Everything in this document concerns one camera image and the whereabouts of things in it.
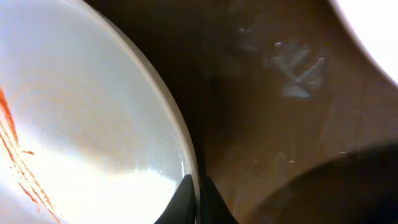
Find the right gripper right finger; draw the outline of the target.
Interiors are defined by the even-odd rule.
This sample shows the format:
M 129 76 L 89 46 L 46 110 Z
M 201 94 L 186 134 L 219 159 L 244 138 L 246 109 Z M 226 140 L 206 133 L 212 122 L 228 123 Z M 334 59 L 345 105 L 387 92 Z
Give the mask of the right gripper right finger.
M 200 186 L 200 210 L 203 224 L 238 224 L 212 179 L 205 176 Z

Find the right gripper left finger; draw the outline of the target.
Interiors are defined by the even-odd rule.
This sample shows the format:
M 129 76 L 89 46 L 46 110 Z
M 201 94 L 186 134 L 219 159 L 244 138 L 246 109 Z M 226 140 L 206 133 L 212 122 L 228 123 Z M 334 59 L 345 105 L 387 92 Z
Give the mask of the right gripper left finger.
M 197 204 L 192 176 L 182 179 L 173 197 L 154 224 L 195 224 Z

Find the white plate with sauce centre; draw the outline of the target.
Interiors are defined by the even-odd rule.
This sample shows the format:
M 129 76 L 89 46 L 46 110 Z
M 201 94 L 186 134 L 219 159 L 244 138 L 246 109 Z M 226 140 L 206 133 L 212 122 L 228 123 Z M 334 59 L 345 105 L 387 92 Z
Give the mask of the white plate with sauce centre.
M 84 1 L 1 2 L 1 222 L 155 223 L 189 132 L 145 55 Z

